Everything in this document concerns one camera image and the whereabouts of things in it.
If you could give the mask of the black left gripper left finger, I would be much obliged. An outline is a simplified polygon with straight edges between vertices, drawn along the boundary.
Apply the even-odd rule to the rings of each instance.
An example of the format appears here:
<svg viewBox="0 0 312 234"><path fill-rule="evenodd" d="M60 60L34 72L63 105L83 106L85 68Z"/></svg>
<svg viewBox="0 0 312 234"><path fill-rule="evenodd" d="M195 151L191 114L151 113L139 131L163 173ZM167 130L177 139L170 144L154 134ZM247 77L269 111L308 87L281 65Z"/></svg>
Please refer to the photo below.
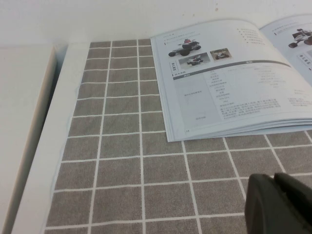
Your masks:
<svg viewBox="0 0 312 234"><path fill-rule="evenodd" d="M290 234L292 214L282 191L264 174L249 177L245 204L245 222L249 234Z"/></svg>

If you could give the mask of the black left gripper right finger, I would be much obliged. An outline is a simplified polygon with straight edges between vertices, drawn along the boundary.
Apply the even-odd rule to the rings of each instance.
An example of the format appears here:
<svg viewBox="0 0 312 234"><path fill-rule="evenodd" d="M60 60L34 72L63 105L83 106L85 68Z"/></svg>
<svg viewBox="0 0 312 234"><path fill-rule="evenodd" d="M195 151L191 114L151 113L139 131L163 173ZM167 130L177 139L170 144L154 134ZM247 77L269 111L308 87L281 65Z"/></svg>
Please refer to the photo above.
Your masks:
<svg viewBox="0 0 312 234"><path fill-rule="evenodd" d="M312 189L286 173L275 173L274 182L282 191L302 230L312 233Z"/></svg>

